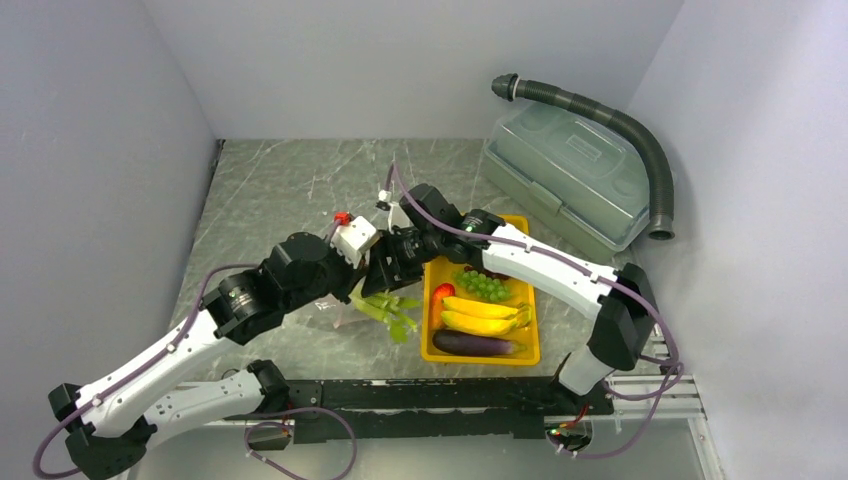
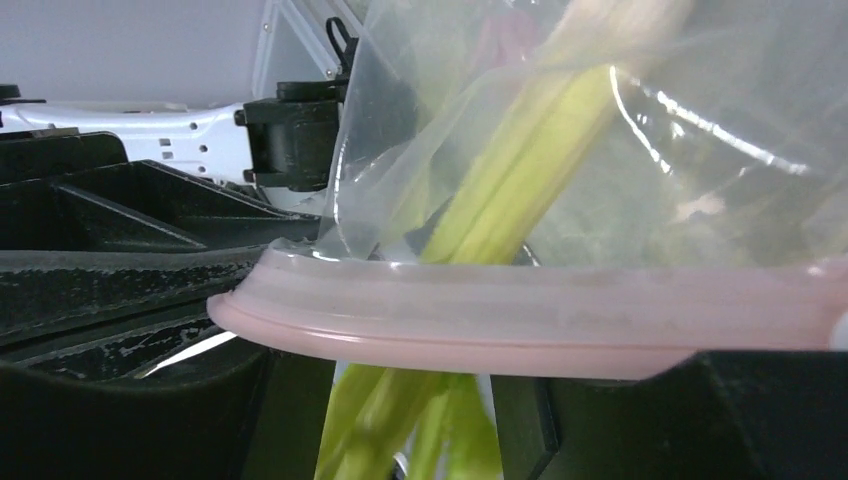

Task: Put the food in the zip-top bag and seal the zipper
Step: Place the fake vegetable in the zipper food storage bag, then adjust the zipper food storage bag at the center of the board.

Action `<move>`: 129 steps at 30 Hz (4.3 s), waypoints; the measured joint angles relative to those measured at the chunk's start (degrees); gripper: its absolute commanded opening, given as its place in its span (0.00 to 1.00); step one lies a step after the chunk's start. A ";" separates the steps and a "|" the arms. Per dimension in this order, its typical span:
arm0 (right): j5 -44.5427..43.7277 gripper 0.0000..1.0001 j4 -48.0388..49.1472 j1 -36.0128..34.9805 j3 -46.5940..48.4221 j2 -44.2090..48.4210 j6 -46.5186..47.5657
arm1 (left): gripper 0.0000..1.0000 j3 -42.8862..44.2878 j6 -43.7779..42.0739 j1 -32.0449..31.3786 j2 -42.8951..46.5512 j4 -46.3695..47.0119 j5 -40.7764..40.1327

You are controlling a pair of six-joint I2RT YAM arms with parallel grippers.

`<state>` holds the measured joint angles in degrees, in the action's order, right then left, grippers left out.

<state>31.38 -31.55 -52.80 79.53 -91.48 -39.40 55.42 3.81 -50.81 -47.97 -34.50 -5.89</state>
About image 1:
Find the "clear pink zip top bag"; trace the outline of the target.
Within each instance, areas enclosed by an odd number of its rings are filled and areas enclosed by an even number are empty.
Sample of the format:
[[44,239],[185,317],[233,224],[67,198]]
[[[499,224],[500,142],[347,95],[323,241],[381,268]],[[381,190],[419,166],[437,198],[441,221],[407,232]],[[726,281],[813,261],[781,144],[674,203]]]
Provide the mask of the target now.
[[299,314],[310,326],[324,330],[336,330],[370,320],[353,302],[343,303],[331,294],[307,303]]

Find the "celery stalk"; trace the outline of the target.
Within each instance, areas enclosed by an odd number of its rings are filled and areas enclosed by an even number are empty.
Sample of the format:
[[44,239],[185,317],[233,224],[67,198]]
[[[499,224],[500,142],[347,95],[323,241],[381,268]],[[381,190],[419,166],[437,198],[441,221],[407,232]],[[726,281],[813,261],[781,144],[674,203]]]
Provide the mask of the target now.
[[409,312],[421,306],[421,301],[382,291],[370,296],[362,294],[362,285],[357,285],[350,294],[353,307],[372,320],[384,324],[390,339],[399,344],[408,341],[411,333],[418,331],[419,322]]

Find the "purple eggplant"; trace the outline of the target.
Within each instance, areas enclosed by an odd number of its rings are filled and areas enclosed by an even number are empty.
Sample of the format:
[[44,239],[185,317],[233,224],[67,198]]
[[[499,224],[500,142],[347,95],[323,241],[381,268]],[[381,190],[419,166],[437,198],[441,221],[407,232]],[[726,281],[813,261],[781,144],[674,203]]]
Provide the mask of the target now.
[[432,338],[432,344],[436,349],[451,355],[473,357],[513,355],[527,349],[525,345],[515,341],[453,330],[436,331]]

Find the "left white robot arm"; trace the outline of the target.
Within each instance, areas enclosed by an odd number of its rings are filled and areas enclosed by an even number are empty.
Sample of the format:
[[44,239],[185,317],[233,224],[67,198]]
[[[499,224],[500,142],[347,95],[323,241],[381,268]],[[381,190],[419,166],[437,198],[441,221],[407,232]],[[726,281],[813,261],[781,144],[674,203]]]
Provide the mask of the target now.
[[239,415],[272,420],[290,406],[290,389],[276,365],[250,363],[224,380],[189,390],[189,374],[282,324],[285,315],[327,295],[348,301],[366,271],[366,245],[334,232],[298,232],[260,264],[228,266],[230,276],[202,288],[188,316],[163,338],[101,379],[62,384],[49,394],[67,432],[72,474],[111,479],[148,450],[208,422]]

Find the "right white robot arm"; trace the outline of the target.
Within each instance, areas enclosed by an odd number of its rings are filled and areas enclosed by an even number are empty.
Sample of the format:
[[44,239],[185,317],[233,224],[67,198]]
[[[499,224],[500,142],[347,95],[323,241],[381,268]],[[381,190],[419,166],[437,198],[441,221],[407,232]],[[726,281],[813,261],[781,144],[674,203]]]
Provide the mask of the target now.
[[485,210],[460,213],[428,184],[399,200],[383,187],[377,206],[388,212],[390,228],[370,254],[369,291],[416,282],[426,263],[442,258],[477,275],[531,285],[592,321],[586,344],[565,357],[554,377],[551,401],[564,415],[585,407],[590,391],[614,372],[632,370],[660,323],[650,283],[636,265],[615,269],[579,260]]

